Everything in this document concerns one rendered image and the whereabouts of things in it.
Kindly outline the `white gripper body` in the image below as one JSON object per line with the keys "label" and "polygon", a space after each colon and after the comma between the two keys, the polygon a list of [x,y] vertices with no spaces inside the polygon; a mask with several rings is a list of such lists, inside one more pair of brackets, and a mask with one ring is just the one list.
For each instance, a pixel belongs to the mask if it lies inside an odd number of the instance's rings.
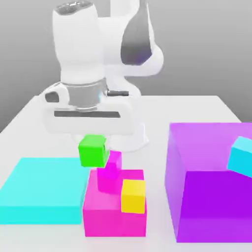
{"label": "white gripper body", "polygon": [[50,133],[131,135],[132,108],[126,103],[103,103],[95,111],[44,108],[42,118]]}

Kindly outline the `small green cube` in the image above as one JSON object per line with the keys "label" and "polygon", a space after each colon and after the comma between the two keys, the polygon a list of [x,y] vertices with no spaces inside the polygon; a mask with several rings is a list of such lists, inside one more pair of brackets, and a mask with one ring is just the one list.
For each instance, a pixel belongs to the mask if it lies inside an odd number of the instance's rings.
{"label": "small green cube", "polygon": [[81,165],[104,168],[110,155],[110,150],[105,144],[104,135],[86,134],[78,145]]}

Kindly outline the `small magenta cube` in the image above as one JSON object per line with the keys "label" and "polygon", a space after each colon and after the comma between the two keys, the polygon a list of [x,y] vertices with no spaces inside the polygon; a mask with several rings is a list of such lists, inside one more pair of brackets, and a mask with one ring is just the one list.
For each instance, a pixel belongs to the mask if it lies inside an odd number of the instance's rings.
{"label": "small magenta cube", "polygon": [[110,151],[104,168],[97,168],[97,186],[100,192],[120,194],[122,189],[122,153]]}

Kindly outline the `small yellow cube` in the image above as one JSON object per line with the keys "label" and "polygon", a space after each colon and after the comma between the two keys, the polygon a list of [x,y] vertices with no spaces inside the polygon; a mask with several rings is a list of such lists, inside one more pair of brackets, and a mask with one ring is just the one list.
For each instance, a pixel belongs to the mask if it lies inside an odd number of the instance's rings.
{"label": "small yellow cube", "polygon": [[144,214],[145,203],[145,180],[123,179],[121,191],[121,211],[123,213]]}

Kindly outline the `small cyan cube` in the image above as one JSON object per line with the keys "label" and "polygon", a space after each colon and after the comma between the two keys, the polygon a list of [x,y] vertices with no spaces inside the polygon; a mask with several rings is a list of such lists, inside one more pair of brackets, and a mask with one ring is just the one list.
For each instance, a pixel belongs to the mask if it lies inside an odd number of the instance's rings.
{"label": "small cyan cube", "polygon": [[239,136],[235,140],[227,169],[252,178],[252,139]]}

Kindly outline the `large cyan box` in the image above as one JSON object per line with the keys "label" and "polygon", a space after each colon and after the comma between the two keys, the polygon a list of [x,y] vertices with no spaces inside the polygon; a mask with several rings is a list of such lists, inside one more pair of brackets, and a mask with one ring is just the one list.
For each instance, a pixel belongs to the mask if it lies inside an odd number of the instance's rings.
{"label": "large cyan box", "polygon": [[0,224],[81,224],[89,174],[76,157],[20,159],[0,189]]}

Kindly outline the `large pink box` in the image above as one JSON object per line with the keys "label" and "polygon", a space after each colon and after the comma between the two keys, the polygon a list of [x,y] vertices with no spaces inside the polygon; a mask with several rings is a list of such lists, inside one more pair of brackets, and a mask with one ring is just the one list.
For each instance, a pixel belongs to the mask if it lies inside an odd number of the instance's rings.
{"label": "large pink box", "polygon": [[147,214],[123,213],[121,192],[98,189],[97,171],[91,170],[83,204],[86,237],[145,237]]}

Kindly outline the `large purple box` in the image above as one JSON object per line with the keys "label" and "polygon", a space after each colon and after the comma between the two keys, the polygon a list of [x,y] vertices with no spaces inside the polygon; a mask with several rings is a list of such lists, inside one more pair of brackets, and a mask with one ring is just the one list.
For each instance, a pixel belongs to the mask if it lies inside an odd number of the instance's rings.
{"label": "large purple box", "polygon": [[165,189],[178,243],[252,243],[252,178],[227,169],[252,123],[171,123]]}

